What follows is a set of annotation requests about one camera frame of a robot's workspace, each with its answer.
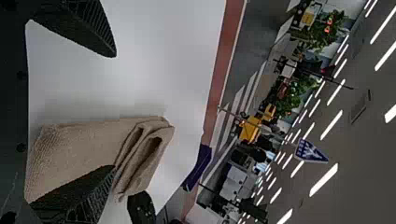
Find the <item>gray floor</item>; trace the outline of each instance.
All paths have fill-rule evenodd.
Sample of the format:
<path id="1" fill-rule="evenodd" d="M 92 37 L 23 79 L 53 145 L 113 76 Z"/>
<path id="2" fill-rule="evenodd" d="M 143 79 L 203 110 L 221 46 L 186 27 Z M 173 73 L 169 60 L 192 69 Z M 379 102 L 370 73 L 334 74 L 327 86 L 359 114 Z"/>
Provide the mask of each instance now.
<path id="1" fill-rule="evenodd" d="M 374 67 L 388 48 L 396 41 L 396 18 L 394 17 L 383 33 L 370 45 L 370 39 L 394 8 L 394 1 L 378 1 L 368 19 L 356 35 L 350 38 L 346 53 L 348 62 L 337 78 L 346 79 L 346 84 L 357 87 L 354 91 L 340 90 L 329 106 L 326 106 L 336 86 L 327 84 L 319 97 L 321 104 L 314 116 L 294 127 L 304 134 L 312 122 L 315 128 L 308 136 L 317 147 L 331 159 L 329 164 L 306 163 L 297 175 L 290 179 L 290 173 L 297 165 L 292 160 L 285 170 L 273 164 L 274 186 L 266 190 L 264 203 L 268 203 L 279 188 L 283 188 L 276 201 L 269 206 L 269 221 L 277 223 L 291 208 L 293 213 L 287 223 L 394 223 L 394 201 L 396 200 L 396 177 L 394 174 L 394 136 L 396 120 L 386 124 L 384 114 L 396 104 L 395 88 L 396 53 L 394 52 L 379 71 Z M 350 124 L 349 113 L 368 89 L 373 101 L 359 119 Z M 320 141 L 320 136 L 335 115 L 343 110 L 343 116 L 329 134 Z M 283 148 L 287 156 L 294 147 Z M 338 172 L 313 197 L 309 191 L 335 163 Z"/>
<path id="2" fill-rule="evenodd" d="M 289 2 L 250 0 L 247 3 L 222 105 L 233 102 L 235 94 L 267 59 L 280 26 L 290 17 L 286 13 Z"/>

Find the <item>pole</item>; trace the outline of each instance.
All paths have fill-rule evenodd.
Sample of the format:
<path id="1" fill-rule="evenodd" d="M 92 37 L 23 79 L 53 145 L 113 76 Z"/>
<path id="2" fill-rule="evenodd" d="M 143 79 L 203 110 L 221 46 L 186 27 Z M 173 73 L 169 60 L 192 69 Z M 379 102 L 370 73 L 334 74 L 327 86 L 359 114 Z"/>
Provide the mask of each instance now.
<path id="1" fill-rule="evenodd" d="M 277 59 L 274 59 L 274 62 L 283 63 L 283 62 L 281 62 L 280 60 L 277 60 Z M 293 66 L 293 65 L 288 64 L 288 63 L 283 63 L 283 64 L 285 64 L 285 66 L 287 66 L 287 67 L 291 67 L 291 68 L 294 68 L 294 69 L 297 69 L 297 70 L 301 71 L 301 69 L 299 69 L 297 66 Z M 309 70 L 306 70 L 306 69 L 303 69 L 303 74 L 305 75 L 304 72 L 306 72 L 306 73 L 308 73 L 309 75 L 312 75 L 312 76 L 314 76 L 314 77 L 323 78 L 323 79 L 325 79 L 326 81 L 330 81 L 331 83 L 337 84 L 338 86 L 341 86 L 341 87 L 346 88 L 346 89 L 348 89 L 348 90 L 352 90 L 352 91 L 353 91 L 353 90 L 355 89 L 355 88 L 350 87 L 350 86 L 347 86 L 347 85 L 341 85 L 340 82 L 334 81 L 334 78 L 333 78 L 333 77 L 325 77 L 325 76 L 323 76 L 323 75 L 321 75 L 321 74 L 317 74 L 317 73 L 314 73 L 314 72 L 309 71 Z"/>

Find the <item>blue sign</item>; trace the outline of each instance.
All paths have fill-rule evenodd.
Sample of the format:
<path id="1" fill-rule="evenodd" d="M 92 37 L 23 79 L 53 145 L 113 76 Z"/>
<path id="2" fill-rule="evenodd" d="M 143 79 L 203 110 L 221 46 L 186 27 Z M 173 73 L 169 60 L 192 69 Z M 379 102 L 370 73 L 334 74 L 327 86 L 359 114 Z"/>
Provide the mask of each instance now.
<path id="1" fill-rule="evenodd" d="M 329 158 L 326 157 L 314 144 L 300 139 L 294 152 L 294 158 L 300 161 L 327 163 Z"/>

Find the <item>floor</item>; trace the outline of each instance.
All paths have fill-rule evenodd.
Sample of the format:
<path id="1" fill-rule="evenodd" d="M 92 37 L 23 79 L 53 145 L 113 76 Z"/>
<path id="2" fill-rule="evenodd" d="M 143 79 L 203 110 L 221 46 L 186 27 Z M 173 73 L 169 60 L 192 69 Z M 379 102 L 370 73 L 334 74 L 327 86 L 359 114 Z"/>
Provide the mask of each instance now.
<path id="1" fill-rule="evenodd" d="M 253 110 L 253 108 L 257 108 L 260 101 L 266 97 L 266 94 L 277 77 L 277 75 L 271 72 L 271 66 L 267 66 L 267 60 L 271 51 L 273 52 L 272 57 L 276 57 L 277 55 L 274 45 L 281 26 L 287 22 L 286 18 L 289 16 L 286 12 L 288 3 L 289 1 L 285 1 L 284 3 L 282 2 L 280 6 L 277 7 L 268 7 L 263 4 L 262 1 L 250 1 L 250 3 L 247 4 L 247 11 L 245 12 L 241 32 L 239 34 L 235 54 L 233 56 L 233 64 L 231 66 L 226 89 L 222 98 L 222 108 L 233 113 L 241 111 L 248 112 Z M 263 10 L 268 10 L 266 12 L 271 15 L 274 15 L 274 11 L 270 13 L 270 10 L 277 10 L 279 14 L 277 17 L 283 18 L 282 20 L 279 20 L 279 22 L 283 21 L 283 23 L 274 25 L 271 22 L 267 22 L 264 24 L 263 28 L 259 28 L 259 23 L 265 21 L 265 18 L 260 18 L 257 13 L 260 11 L 264 14 L 264 12 L 262 12 Z M 264 38 L 265 40 L 262 40 L 260 36 L 264 35 L 264 33 L 266 33 L 266 37 Z M 257 50 L 257 46 L 253 46 L 251 44 L 252 41 L 255 41 L 261 50 L 260 57 L 256 57 L 257 55 L 253 52 L 254 50 Z M 241 73 L 238 69 L 249 68 L 252 70 L 252 75 L 241 76 L 241 74 L 245 73 Z M 226 164 L 227 158 L 230 156 L 229 152 L 236 140 L 229 136 L 232 127 L 233 116 L 229 116 L 224 111 L 220 111 L 218 113 L 212 142 L 210 144 L 215 152 L 214 159 L 206 169 L 202 178 L 202 183 L 210 188 L 214 188 L 216 186 L 217 179 L 219 179 L 221 174 L 221 169 Z M 198 201 L 206 202 L 208 200 L 206 196 L 201 195 Z"/>
<path id="2" fill-rule="evenodd" d="M 269 203 L 280 190 L 269 205 L 269 223 L 277 223 L 285 215 L 290 215 L 287 223 L 294 224 L 394 222 L 392 209 L 396 200 L 396 179 L 392 140 L 396 123 L 395 119 L 386 123 L 384 116 L 396 103 L 393 94 L 395 53 L 390 53 L 377 71 L 375 67 L 391 46 L 396 47 L 396 18 L 389 20 L 374 44 L 370 41 L 396 6 L 394 1 L 378 1 L 371 10 L 373 2 L 362 12 L 361 26 L 344 45 L 344 48 L 346 45 L 349 47 L 342 56 L 342 62 L 347 61 L 336 78 L 337 81 L 345 80 L 345 85 L 355 87 L 355 90 L 342 88 L 334 95 L 338 87 L 326 83 L 318 97 L 307 105 L 308 113 L 314 111 L 312 116 L 305 117 L 291 130 L 292 133 L 301 130 L 300 136 L 303 136 L 315 123 L 306 139 L 321 149 L 330 162 L 304 163 L 297 170 L 300 162 L 293 157 L 288 160 L 295 147 L 284 146 L 284 159 L 279 162 L 279 158 L 278 162 L 271 164 L 272 170 L 264 175 L 263 191 L 255 196 L 256 202 L 263 197 L 261 204 Z M 364 18 L 369 10 L 369 17 Z M 372 100 L 351 124 L 352 109 L 368 90 Z M 325 133 L 339 114 L 339 120 Z M 318 181 L 332 171 L 328 181 L 324 181 L 318 191 L 313 191 Z M 255 223 L 254 218 L 244 217 L 243 221 Z"/>

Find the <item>yellow vehicle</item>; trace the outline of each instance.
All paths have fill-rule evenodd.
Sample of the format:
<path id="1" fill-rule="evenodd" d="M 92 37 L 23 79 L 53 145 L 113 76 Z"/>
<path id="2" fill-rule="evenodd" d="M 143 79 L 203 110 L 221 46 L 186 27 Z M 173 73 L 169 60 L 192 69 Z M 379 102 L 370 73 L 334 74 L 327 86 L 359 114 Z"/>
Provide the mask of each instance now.
<path id="1" fill-rule="evenodd" d="M 242 118 L 246 120 L 240 121 L 239 119 L 235 120 L 235 125 L 237 125 L 236 130 L 233 135 L 239 134 L 239 140 L 241 142 L 247 142 L 248 144 L 256 142 L 257 138 L 261 135 L 261 128 L 267 129 L 267 131 L 271 132 L 271 129 L 263 125 L 264 121 L 270 122 L 274 118 L 274 114 L 276 112 L 276 106 L 269 104 L 264 113 L 259 112 L 256 116 L 246 116 L 246 114 L 242 115 Z"/>
<path id="2" fill-rule="evenodd" d="M 267 121 L 267 122 L 271 122 L 271 120 L 274 118 L 275 112 L 276 112 L 276 106 L 272 105 L 272 104 L 269 104 L 265 108 L 265 111 L 264 111 L 262 119 Z"/>

